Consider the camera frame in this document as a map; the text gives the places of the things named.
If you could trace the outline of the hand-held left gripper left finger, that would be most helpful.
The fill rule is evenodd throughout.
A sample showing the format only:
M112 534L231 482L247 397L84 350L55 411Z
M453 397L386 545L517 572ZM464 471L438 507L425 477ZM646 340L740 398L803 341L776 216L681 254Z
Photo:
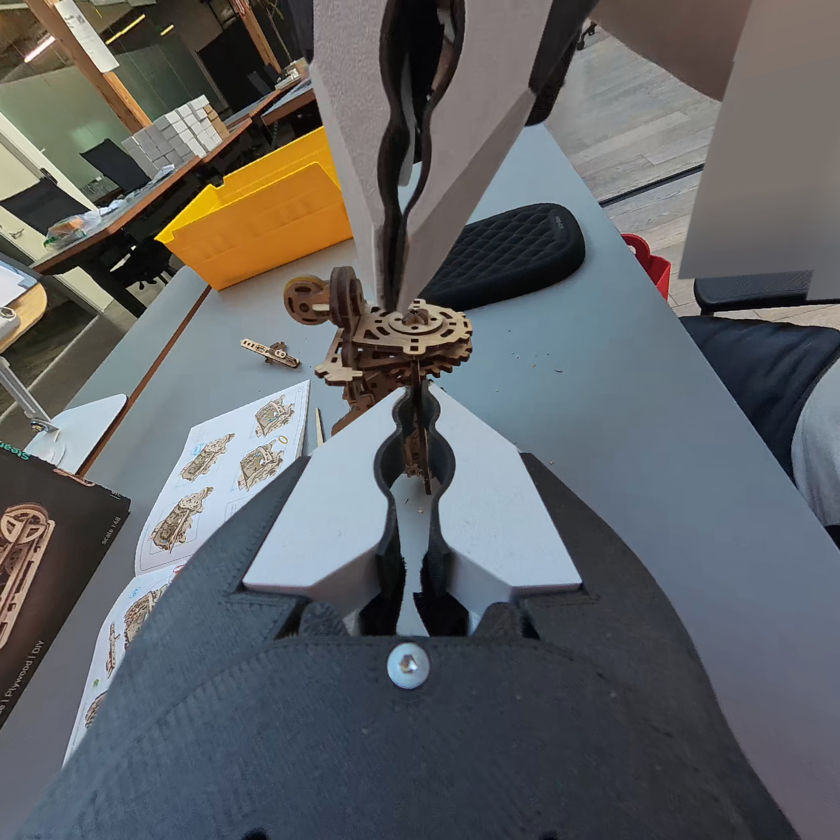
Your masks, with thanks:
M392 488L406 469L413 402L399 388L305 459L243 585L357 614L396 634L406 583Z

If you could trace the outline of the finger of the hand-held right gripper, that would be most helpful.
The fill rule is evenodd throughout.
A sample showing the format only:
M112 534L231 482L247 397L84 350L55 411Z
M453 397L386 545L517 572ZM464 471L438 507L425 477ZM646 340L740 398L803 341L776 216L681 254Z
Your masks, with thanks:
M396 309L404 119L400 72L387 66L395 3L314 1L311 8L310 75L360 266L380 308Z
M422 164L395 242L395 309L440 267L524 126L552 2L450 2L453 44L423 114Z

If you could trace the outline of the clear plastic bag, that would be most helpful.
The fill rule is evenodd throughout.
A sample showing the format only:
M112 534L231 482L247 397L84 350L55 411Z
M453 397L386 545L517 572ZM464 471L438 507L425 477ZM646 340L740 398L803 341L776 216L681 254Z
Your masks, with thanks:
M101 220L102 216L99 208L62 218L49 226L45 235L44 247L48 251L58 251L70 247L95 233Z

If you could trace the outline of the stack of small white boxes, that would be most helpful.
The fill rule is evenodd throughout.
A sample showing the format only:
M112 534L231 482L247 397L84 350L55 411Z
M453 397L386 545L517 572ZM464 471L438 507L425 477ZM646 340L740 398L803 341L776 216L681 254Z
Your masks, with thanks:
M204 157L229 135L206 96L169 111L121 142L129 157L148 176L166 166L179 168L193 157Z

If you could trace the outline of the person's dark trousers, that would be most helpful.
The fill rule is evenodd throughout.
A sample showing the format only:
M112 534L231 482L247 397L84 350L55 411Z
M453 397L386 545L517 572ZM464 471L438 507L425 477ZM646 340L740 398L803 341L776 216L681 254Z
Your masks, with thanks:
M706 316L680 322L795 485L793 435L813 388L839 363L839 331ZM823 528L838 546L839 525Z

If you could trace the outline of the yellow plastic bin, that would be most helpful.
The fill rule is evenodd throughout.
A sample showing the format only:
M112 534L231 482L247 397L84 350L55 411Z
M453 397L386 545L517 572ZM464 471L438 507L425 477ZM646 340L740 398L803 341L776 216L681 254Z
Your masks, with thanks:
M352 236L318 128L206 186L155 240L221 291Z

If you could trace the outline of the black swivel chair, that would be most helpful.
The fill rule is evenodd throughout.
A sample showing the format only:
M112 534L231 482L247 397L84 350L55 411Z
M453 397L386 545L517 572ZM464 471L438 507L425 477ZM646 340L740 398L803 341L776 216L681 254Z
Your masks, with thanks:
M146 238L110 270L109 277L125 289L137 286L143 290L154 285L158 279L163 279L166 285L172 274L173 257L173 253L157 238Z

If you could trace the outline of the instruction booklet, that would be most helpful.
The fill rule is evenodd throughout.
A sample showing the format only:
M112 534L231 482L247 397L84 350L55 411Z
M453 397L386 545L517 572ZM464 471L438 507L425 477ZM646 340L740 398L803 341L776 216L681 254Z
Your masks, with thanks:
M147 518L136 575L105 616L63 763L84 738L126 650L165 590L208 538L301 455L309 379L191 429Z

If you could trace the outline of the background brown-topped desk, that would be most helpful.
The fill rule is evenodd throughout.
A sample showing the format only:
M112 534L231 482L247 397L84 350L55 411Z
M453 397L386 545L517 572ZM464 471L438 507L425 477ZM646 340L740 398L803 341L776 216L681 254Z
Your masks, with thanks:
M105 216L93 232L77 242L57 250L34 263L31 268L41 276L64 275L80 268L124 310L135 318L146 310L132 294L130 285L118 278L120 261L133 262L145 243L155 237L206 186L220 186L236 160L251 148L250 129L255 121L241 120L215 149L205 156L189 160L181 168Z

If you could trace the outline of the large wooden gear model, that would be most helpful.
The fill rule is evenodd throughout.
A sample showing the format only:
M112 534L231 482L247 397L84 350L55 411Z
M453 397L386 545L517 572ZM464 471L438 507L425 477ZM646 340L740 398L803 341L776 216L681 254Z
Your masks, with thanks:
M432 472L428 447L434 412L424 383L429 375L438 378L442 373L452 372L456 366L468 360L472 350L471 339L466 344L449 344L423 357L412 359L404 353L362 349L353 352L351 365L346 366L341 361L339 348L332 346L328 358L317 366L316 373L327 384L343 388L343 399L349 409L332 426L331 436L338 434L387 396L407 388L411 393L411 406L404 444L406 474L422 476L425 491L430 495Z

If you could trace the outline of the wooden post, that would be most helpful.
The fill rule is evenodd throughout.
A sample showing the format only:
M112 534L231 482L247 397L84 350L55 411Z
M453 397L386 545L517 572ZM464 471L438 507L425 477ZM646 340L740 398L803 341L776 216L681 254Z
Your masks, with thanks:
M135 101L113 68L101 70L85 44L79 41L79 24L69 26L56 2L26 1L26 5L130 133L136 133L141 128L151 125L151 119Z

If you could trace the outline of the black puzzle box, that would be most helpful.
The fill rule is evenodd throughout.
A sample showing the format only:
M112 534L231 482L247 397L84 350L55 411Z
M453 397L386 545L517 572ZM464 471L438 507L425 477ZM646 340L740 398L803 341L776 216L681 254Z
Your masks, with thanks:
M1 725L130 515L130 499L1 443Z

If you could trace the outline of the black quilted wrist rest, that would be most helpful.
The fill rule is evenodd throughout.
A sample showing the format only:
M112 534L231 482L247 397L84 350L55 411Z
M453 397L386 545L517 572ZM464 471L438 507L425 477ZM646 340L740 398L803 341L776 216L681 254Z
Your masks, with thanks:
M566 207L520 206L468 224L419 296L467 312L562 282L584 261L585 238Z

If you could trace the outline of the round wooden gear module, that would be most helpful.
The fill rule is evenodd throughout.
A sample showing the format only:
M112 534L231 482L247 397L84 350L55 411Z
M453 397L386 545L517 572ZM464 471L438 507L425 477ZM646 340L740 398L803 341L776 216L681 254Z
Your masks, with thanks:
M449 344L466 344L473 333L471 321L463 312L422 299L412 301L406 313L385 311L369 303L351 266L334 268L329 280L315 276L290 280L283 302L288 314L304 326L330 322L336 327L330 347L339 348L346 366L351 365L356 350L403 353L412 359Z

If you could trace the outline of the grey desk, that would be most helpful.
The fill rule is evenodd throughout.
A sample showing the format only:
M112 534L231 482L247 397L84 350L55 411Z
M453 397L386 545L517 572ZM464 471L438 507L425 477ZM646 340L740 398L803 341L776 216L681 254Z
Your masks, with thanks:
M645 564L800 837L838 838L837 548L542 125L521 132L470 221L533 203L572 211L583 267L474 310L474 353L440 382ZM60 770L100 626L190 429L313 376L333 330L289 321L283 287L356 262L349 241L203 295L87 468L130 516L2 728L2 838ZM284 342L300 366L240 340Z

